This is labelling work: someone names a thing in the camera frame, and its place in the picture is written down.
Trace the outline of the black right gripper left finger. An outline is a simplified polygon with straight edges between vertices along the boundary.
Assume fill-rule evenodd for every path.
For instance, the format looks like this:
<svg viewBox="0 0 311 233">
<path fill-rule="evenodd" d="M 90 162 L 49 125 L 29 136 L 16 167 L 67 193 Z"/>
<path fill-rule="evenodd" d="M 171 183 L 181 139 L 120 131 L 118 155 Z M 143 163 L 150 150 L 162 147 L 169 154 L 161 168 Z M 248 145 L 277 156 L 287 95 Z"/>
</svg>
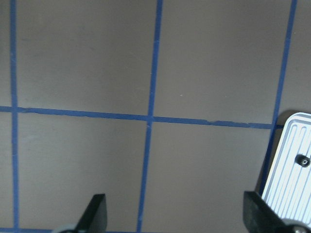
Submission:
<svg viewBox="0 0 311 233">
<path fill-rule="evenodd" d="M 78 221 L 76 233 L 105 233 L 107 208 L 105 194 L 95 194 Z"/>
</svg>

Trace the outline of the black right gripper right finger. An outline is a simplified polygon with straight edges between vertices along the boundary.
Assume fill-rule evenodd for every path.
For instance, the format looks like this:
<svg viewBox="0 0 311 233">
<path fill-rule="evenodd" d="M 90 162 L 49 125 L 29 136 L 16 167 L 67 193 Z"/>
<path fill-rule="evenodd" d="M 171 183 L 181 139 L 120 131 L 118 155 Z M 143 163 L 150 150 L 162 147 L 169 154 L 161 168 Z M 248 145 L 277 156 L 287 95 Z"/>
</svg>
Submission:
<svg viewBox="0 0 311 233">
<path fill-rule="evenodd" d="M 243 222 L 249 233 L 292 232 L 255 191 L 243 194 Z"/>
</svg>

